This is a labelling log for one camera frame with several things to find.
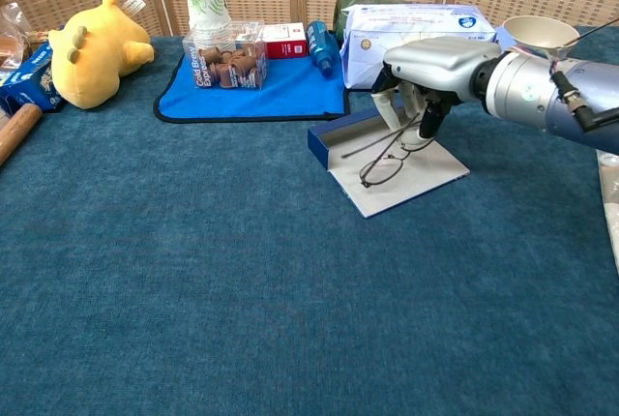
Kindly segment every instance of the clear plastic container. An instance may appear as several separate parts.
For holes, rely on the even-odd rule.
[[[197,87],[261,89],[268,58],[261,22],[232,21],[193,28],[183,39]]]

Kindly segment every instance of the funnel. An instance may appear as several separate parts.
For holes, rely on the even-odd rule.
[[[521,48],[547,59],[562,59],[580,36],[570,24],[545,16],[514,16],[503,27]]]

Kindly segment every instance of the teal carpet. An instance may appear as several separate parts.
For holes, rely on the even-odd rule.
[[[0,414],[619,414],[594,150],[461,105],[471,175],[364,220],[316,122],[157,119],[155,45],[0,169]],[[575,55],[619,63],[619,29]]]

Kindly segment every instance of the eyeglasses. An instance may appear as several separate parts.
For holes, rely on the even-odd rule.
[[[391,147],[398,141],[399,138],[402,137],[402,135],[406,131],[409,131],[419,125],[421,121],[415,121],[418,116],[419,115],[411,119],[408,122],[408,124],[406,124],[406,126],[404,126],[403,128],[395,132],[392,132],[390,134],[384,135],[378,140],[374,140],[372,143],[360,149],[357,149],[354,152],[351,152],[351,153],[348,153],[342,156],[342,158],[350,157],[356,153],[367,150],[369,149],[369,147],[372,147],[376,145],[377,143],[380,143],[383,140],[386,140],[387,138],[393,136],[392,140],[389,142],[389,145],[387,145],[387,147],[385,147],[385,149],[382,152],[380,152],[380,154],[374,160],[365,164],[359,170],[359,178],[361,179],[361,184],[366,189],[368,189],[371,186],[379,186],[381,184],[385,184],[386,182],[392,180],[402,170],[402,168],[404,167],[404,161],[408,157],[410,157],[411,154],[425,149],[432,143],[432,141],[434,140],[433,138],[430,139],[425,144],[421,145],[420,147],[414,148],[414,149],[408,149],[402,145],[399,148],[399,151],[403,152],[403,155],[401,157],[394,155],[394,153],[387,154],[387,152],[389,152]]]

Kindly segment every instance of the red box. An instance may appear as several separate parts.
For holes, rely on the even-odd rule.
[[[302,22],[267,24],[262,30],[262,40],[267,45],[271,59],[301,58],[308,54],[308,41]]]

